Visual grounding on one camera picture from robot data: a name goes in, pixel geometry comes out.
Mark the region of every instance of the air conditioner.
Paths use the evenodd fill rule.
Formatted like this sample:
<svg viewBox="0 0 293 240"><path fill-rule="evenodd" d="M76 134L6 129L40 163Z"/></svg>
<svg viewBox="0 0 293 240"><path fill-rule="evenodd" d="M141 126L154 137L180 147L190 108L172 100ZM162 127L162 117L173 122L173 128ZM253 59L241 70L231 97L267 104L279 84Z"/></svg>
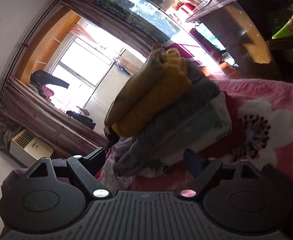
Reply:
<svg viewBox="0 0 293 240"><path fill-rule="evenodd" d="M10 143L9 152L28 168L42 157L50 157L53 148L24 129Z"/></svg>

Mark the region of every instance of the clothes pile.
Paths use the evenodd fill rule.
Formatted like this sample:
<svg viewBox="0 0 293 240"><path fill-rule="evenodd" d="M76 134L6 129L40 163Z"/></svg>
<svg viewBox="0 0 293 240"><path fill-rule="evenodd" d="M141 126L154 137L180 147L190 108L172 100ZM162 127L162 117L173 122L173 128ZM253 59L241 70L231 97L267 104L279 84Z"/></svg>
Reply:
<svg viewBox="0 0 293 240"><path fill-rule="evenodd" d="M92 130L95 127L95 123L93 122L93 120L85 115L78 114L74 111L66 111L66 114L78 120L80 123L83 123L85 126L89 127Z"/></svg>
<svg viewBox="0 0 293 240"><path fill-rule="evenodd" d="M128 188L135 176L167 175L187 148L200 152L229 135L225 93L179 52L153 46L105 118L120 137L110 149L100 181L109 190Z"/></svg>

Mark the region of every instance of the gray blanket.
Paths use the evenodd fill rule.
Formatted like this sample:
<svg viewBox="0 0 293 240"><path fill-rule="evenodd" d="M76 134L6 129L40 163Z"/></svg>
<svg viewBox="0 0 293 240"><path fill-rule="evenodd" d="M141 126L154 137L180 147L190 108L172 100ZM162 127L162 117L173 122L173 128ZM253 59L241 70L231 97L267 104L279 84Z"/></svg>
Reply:
<svg viewBox="0 0 293 240"><path fill-rule="evenodd" d="M184 120L201 111L220 94L218 87L205 77L199 67L189 64L188 68L191 88L177 102L155 115L130 150L117 153L113 165L117 176L130 177L144 168L161 165L163 156L156 149L178 132Z"/></svg>

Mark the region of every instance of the hanging clothes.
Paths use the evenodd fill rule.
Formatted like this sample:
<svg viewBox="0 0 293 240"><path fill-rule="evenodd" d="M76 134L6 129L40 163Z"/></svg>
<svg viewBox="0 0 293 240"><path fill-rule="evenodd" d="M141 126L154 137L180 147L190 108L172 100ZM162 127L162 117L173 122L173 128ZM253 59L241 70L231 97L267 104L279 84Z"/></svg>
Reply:
<svg viewBox="0 0 293 240"><path fill-rule="evenodd" d="M35 85L56 85L56 86L61 86L64 88L68 88L69 84L60 78L54 77L48 72L45 72L41 69L37 70L36 72L32 73L30 81L34 83Z"/></svg>

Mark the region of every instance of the white flower pattern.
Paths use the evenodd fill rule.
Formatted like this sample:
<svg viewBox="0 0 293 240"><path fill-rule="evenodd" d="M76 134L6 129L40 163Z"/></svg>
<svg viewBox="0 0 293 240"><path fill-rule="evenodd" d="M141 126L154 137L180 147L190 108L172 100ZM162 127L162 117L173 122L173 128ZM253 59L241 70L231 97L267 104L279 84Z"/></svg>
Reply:
<svg viewBox="0 0 293 240"><path fill-rule="evenodd" d="M277 166L274 148L286 146L293 141L293 111L272 111L271 103L260 98L242 104L238 109L238 119L246 133L246 142L222 160L235 163L248 159L260 170L267 163Z"/></svg>

